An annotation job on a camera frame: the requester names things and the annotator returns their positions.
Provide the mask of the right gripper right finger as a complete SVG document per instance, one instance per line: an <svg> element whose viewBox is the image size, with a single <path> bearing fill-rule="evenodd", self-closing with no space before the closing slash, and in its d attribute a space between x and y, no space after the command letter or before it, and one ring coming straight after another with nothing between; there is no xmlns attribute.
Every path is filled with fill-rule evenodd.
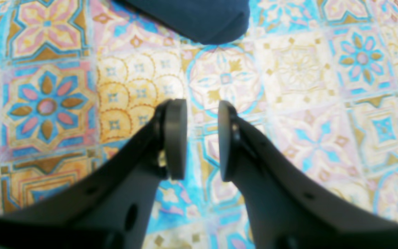
<svg viewBox="0 0 398 249"><path fill-rule="evenodd" d="M342 200L220 101L221 178L243 195L257 249L398 249L398 223Z"/></svg>

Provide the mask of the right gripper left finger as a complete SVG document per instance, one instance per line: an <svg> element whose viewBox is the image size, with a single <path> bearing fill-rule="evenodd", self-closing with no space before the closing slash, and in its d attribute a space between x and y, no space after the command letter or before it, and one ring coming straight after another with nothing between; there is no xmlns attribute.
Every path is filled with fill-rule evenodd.
<svg viewBox="0 0 398 249"><path fill-rule="evenodd" d="M183 179L185 99L153 118L95 172L54 196L0 216L0 249L139 249L161 181Z"/></svg>

